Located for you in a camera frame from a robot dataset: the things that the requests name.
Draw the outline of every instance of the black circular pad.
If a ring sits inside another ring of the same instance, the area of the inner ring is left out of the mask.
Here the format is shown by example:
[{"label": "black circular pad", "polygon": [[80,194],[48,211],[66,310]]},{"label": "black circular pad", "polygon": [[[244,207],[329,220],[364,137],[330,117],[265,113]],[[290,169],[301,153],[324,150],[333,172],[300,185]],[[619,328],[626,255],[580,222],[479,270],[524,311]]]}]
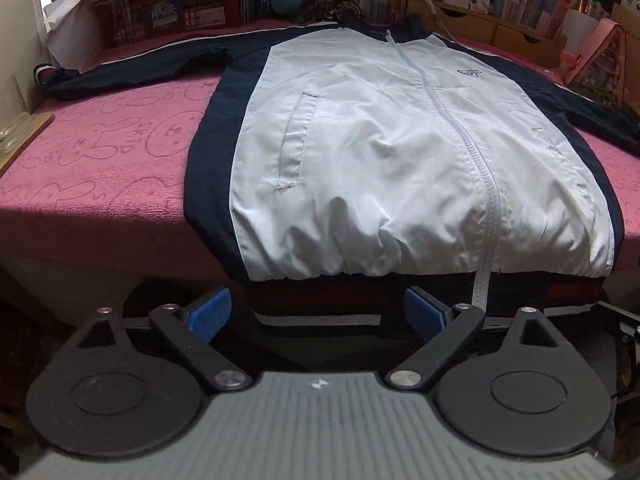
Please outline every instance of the black circular pad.
[{"label": "black circular pad", "polygon": [[592,444],[611,410],[606,388],[573,348],[521,344],[452,368],[435,401],[459,434],[518,457]]},{"label": "black circular pad", "polygon": [[54,359],[32,384],[26,409],[40,436],[62,451],[125,458],[170,442],[201,401],[183,368],[132,347],[100,347]]},{"label": "black circular pad", "polygon": [[540,372],[502,374],[491,383],[491,393],[505,408],[519,413],[550,412],[566,400],[562,383]]},{"label": "black circular pad", "polygon": [[117,415],[133,410],[145,399],[145,381],[132,374],[93,375],[78,381],[71,396],[87,413]]}]

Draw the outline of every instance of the wooden board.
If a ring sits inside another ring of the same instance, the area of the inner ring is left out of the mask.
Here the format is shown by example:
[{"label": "wooden board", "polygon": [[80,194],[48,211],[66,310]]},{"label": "wooden board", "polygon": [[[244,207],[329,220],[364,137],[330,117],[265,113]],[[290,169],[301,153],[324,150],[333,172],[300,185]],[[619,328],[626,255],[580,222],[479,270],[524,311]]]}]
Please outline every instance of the wooden board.
[{"label": "wooden board", "polygon": [[9,153],[5,153],[0,145],[0,176],[4,175],[4,172],[9,169],[12,162],[18,158],[18,155],[20,155],[24,149],[31,144],[31,141],[35,139],[41,131],[49,126],[49,124],[51,124],[54,117],[55,115],[53,112],[33,114],[16,130],[16,134],[21,134],[23,132],[26,133],[24,140],[20,144],[12,148]]},{"label": "wooden board", "polygon": [[[471,40],[496,46],[507,52],[521,54],[534,63],[548,68],[560,64],[560,53],[566,37],[558,34],[555,41],[548,40],[528,28],[519,27],[488,14],[434,2],[440,20],[454,38]],[[424,0],[404,0],[404,15],[415,12],[420,15],[427,30],[440,32]]]}]

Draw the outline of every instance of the logo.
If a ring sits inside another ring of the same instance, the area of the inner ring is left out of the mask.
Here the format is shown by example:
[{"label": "logo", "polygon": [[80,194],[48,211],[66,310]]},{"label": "logo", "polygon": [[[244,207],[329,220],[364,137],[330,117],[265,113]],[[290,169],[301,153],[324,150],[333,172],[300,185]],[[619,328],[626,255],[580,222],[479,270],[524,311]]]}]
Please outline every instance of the logo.
[{"label": "logo", "polygon": [[478,77],[478,74],[481,74],[479,70],[458,70],[461,74],[468,75],[471,77]]},{"label": "logo", "polygon": [[147,28],[167,27],[184,18],[184,7],[173,0],[161,0],[146,7],[143,21]]},{"label": "logo", "polygon": [[315,381],[311,381],[309,384],[316,390],[322,390],[324,388],[327,388],[328,386],[331,386],[331,383],[328,383],[327,381],[325,381],[324,379],[321,379],[320,377],[318,377]]}]

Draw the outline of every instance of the wooden shelf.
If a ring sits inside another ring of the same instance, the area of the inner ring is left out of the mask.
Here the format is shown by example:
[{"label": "wooden shelf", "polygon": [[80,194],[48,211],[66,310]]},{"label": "wooden shelf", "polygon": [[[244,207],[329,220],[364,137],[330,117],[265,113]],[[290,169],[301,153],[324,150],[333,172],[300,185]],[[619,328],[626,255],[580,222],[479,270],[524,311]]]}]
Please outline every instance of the wooden shelf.
[{"label": "wooden shelf", "polygon": [[[434,4],[442,23],[454,38],[493,45],[501,50],[520,54],[540,66],[554,68],[560,65],[560,53],[566,43],[562,34],[558,34],[552,41],[533,30],[488,14],[441,2]],[[442,32],[424,0],[403,0],[401,9],[402,16],[415,12],[422,17],[427,30]]]}]

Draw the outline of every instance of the blue gripper pad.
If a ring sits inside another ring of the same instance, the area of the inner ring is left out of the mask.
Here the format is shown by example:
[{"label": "blue gripper pad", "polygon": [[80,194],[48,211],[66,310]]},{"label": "blue gripper pad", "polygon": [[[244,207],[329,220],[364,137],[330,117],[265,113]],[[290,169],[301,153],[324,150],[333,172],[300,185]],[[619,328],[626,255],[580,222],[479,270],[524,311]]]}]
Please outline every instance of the blue gripper pad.
[{"label": "blue gripper pad", "polygon": [[404,293],[404,318],[425,342],[429,342],[453,320],[453,310],[419,286],[412,286]]},{"label": "blue gripper pad", "polygon": [[205,343],[209,343],[231,316],[231,293],[221,288],[216,294],[191,310],[187,328]]}]

